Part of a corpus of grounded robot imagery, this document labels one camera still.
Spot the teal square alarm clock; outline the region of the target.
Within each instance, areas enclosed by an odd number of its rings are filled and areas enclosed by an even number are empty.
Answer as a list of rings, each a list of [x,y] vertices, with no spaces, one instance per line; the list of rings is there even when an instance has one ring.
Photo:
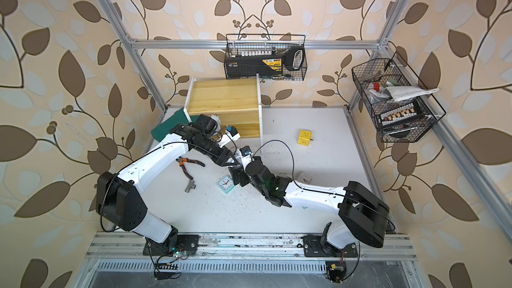
[[[222,190],[222,192],[224,192],[225,194],[229,194],[235,186],[232,178],[228,175],[221,178],[218,181],[217,185]]]

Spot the white twin-bell alarm clock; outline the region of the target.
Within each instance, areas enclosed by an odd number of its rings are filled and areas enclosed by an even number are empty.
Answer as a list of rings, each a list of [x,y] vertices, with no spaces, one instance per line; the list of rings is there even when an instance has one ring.
[[[216,123],[215,128],[217,130],[220,130],[221,129],[221,120],[220,120],[219,116],[218,115],[210,115],[210,118],[212,118],[212,120]]]

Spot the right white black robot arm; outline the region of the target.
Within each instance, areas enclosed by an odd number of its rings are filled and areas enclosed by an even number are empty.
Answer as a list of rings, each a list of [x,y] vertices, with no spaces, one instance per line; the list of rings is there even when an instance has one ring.
[[[320,187],[276,176],[255,157],[246,165],[232,165],[233,183],[252,185],[276,207],[306,207],[337,215],[340,220],[326,225],[321,237],[323,249],[343,249],[356,242],[382,248],[389,220],[389,207],[357,181],[345,187]]]

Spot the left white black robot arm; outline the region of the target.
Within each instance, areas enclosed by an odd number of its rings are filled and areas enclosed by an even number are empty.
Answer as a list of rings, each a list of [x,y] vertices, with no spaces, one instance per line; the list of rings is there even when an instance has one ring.
[[[238,140],[240,134],[236,127],[228,125],[221,139],[214,140],[220,131],[220,119],[200,115],[194,122],[170,129],[155,148],[119,172],[102,173],[97,180],[95,207],[100,218],[163,244],[175,228],[149,211],[142,194],[164,169],[190,150],[208,156],[220,167],[237,165],[235,154],[226,144]]]

